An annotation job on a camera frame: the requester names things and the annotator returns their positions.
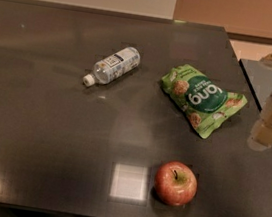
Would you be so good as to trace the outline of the red apple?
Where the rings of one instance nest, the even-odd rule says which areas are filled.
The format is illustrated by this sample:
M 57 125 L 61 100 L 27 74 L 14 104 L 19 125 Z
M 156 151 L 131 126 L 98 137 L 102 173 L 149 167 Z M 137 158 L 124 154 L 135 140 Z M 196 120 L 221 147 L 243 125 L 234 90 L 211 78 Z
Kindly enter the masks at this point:
M 166 205 L 182 206 L 191 202 L 197 188 L 195 175 L 182 162 L 167 162 L 156 171 L 155 193 Z

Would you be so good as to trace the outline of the clear plastic water bottle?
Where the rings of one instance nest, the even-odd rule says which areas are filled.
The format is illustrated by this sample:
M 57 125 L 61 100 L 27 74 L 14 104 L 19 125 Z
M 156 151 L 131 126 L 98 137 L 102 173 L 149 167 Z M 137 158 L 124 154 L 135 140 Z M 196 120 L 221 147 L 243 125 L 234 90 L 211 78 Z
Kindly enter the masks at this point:
M 120 52 L 113 53 L 95 63 L 92 72 L 83 77 L 83 83 L 87 87 L 94 84 L 109 84 L 135 69 L 140 62 L 138 50 L 133 47 L 123 48 Z

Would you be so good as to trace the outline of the green snack bag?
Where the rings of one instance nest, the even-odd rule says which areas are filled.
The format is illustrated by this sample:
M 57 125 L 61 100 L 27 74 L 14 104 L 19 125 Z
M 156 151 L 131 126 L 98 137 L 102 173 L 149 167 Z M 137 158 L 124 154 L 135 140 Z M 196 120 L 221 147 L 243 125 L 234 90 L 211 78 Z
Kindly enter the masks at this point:
M 229 117 L 247 104 L 243 94 L 218 87 L 189 64 L 172 68 L 161 78 L 161 88 L 184 112 L 192 128 L 207 139 Z

